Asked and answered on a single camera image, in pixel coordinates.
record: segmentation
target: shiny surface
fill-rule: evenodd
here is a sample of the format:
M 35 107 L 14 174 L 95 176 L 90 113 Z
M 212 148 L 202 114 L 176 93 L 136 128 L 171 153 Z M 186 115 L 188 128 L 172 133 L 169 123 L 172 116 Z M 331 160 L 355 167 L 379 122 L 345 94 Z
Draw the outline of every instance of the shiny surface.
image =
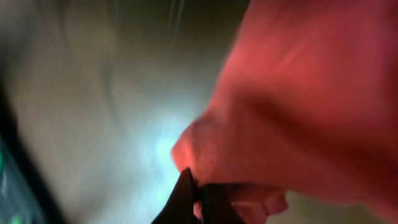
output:
M 178 178 L 170 148 L 211 96 L 245 2 L 185 1 L 175 35 L 166 0 L 71 1 L 65 17 L 55 1 L 21 2 L 0 0 L 7 43 L 29 43 L 7 87 L 55 198 L 71 222 L 149 223 Z M 289 200 L 269 223 L 376 223 Z

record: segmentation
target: blurry background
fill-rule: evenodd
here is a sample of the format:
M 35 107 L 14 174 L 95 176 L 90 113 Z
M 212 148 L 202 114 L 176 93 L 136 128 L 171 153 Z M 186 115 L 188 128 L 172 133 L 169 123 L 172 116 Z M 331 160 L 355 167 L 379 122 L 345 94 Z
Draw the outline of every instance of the blurry background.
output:
M 0 56 L 22 139 L 72 223 L 150 223 L 169 156 L 205 108 L 247 0 L 0 0 Z M 288 194 L 268 223 L 379 223 Z

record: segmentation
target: gray surface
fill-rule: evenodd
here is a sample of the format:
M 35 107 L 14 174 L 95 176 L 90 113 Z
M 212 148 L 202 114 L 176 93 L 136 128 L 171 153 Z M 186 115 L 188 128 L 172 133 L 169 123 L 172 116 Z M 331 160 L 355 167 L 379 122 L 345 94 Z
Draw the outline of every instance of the gray surface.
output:
M 71 222 L 149 223 L 178 177 L 169 149 L 211 96 L 244 3 L 186 1 L 171 37 L 166 0 L 71 1 L 64 26 L 44 3 L 13 12 L 34 25 L 7 76 L 30 154 Z M 377 223 L 360 208 L 289 200 L 270 223 Z

